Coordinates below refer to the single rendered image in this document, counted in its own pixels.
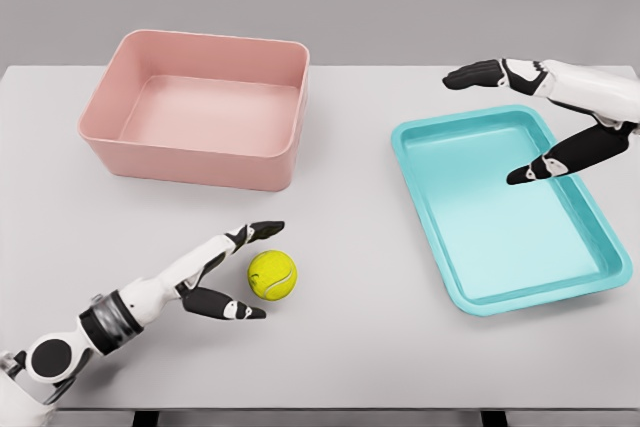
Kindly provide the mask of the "blue plastic tray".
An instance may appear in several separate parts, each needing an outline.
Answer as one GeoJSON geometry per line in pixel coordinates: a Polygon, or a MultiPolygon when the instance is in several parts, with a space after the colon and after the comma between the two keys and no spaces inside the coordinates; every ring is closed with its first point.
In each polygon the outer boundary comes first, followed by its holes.
{"type": "Polygon", "coordinates": [[[453,303],[490,316],[614,289],[631,258],[578,176],[509,185],[548,150],[542,117],[507,105],[398,125],[391,143],[453,303]]]}

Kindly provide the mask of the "yellow tennis ball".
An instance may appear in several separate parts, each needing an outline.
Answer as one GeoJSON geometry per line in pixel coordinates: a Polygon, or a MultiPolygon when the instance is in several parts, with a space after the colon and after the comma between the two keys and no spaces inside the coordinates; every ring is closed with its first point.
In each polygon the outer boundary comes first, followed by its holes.
{"type": "Polygon", "coordinates": [[[279,250],[256,255],[247,270],[253,293],[262,300],[278,301],[287,297],[297,283],[298,272],[293,259],[279,250]]]}

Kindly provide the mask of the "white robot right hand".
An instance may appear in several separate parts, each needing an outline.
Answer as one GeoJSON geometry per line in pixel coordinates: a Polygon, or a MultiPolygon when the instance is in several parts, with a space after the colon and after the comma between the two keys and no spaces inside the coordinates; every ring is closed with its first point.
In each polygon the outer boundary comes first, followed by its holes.
{"type": "Polygon", "coordinates": [[[510,172],[509,185],[530,183],[583,171],[609,160],[640,135],[640,80],[557,60],[498,58],[477,61],[449,72],[450,90],[508,87],[588,115],[595,124],[510,172]]]}

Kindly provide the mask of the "pink plastic basket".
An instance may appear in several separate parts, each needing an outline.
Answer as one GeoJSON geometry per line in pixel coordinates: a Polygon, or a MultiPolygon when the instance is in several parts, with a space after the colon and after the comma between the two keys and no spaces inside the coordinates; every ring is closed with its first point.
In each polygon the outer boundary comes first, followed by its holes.
{"type": "Polygon", "coordinates": [[[280,191],[296,165],[309,66],[299,42],[136,30],[78,133],[115,175],[280,191]]]}

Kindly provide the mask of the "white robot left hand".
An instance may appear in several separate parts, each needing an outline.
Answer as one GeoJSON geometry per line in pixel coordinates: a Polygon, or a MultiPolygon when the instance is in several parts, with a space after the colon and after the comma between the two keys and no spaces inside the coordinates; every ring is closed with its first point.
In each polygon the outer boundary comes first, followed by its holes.
{"type": "Polygon", "coordinates": [[[283,221],[245,224],[217,235],[179,258],[156,277],[140,284],[140,292],[126,301],[134,318],[145,326],[158,318],[164,306],[173,300],[185,311],[218,320],[264,319],[266,312],[234,300],[230,296],[204,288],[200,282],[226,258],[243,246],[268,239],[284,229],[283,221]]]}

